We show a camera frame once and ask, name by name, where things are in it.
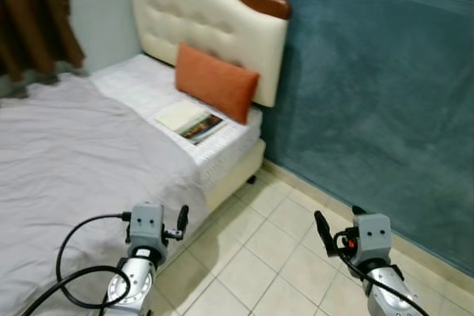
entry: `book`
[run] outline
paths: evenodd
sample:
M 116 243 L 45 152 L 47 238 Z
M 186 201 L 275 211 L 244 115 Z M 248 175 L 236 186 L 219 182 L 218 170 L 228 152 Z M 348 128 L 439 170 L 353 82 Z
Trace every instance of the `book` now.
M 199 144 L 226 124 L 222 118 L 189 100 L 167 107 L 155 120 L 192 144 Z

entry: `orange pillow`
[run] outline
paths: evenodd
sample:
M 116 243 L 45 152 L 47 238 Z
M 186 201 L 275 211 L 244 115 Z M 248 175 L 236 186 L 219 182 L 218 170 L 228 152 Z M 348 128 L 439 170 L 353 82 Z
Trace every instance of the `orange pillow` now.
M 179 45 L 176 88 L 212 105 L 241 124 L 247 123 L 259 76 L 186 44 Z

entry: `headboard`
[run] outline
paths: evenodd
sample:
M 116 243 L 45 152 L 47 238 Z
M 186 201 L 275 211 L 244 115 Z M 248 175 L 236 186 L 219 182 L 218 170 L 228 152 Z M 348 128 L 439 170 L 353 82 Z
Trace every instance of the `headboard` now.
M 175 65 L 185 42 L 260 73 L 254 102 L 275 104 L 290 4 L 286 0 L 133 0 L 148 55 Z

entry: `bed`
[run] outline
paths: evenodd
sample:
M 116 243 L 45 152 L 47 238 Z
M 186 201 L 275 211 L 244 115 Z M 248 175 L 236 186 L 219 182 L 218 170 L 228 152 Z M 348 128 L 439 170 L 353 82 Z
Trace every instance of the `bed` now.
M 78 222 L 120 213 L 142 201 L 165 205 L 173 225 L 190 206 L 189 234 L 261 166 L 261 111 L 198 146 L 153 120 L 183 98 L 174 86 L 182 42 L 260 74 L 253 101 L 275 103 L 290 6 L 285 0 L 132 0 L 143 53 L 87 78 L 34 84 L 30 98 L 0 108 L 0 315 L 20 315 L 54 283 L 59 244 Z M 206 108 L 223 116 L 213 107 Z M 71 242 L 65 273 L 115 264 L 124 255 L 124 224 L 102 221 Z M 170 245 L 170 256 L 176 252 Z M 97 300 L 107 278 L 71 289 Z M 57 293 L 36 315 L 87 315 Z

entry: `bed frame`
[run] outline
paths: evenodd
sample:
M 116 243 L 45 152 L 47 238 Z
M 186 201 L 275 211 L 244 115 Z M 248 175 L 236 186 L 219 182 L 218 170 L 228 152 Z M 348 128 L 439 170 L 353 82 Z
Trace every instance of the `bed frame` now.
M 143 51 L 175 65 L 185 42 L 223 61 L 260 73 L 253 101 L 275 105 L 291 9 L 287 0 L 132 0 Z M 255 174 L 263 161 L 260 140 L 207 196 L 215 209 Z

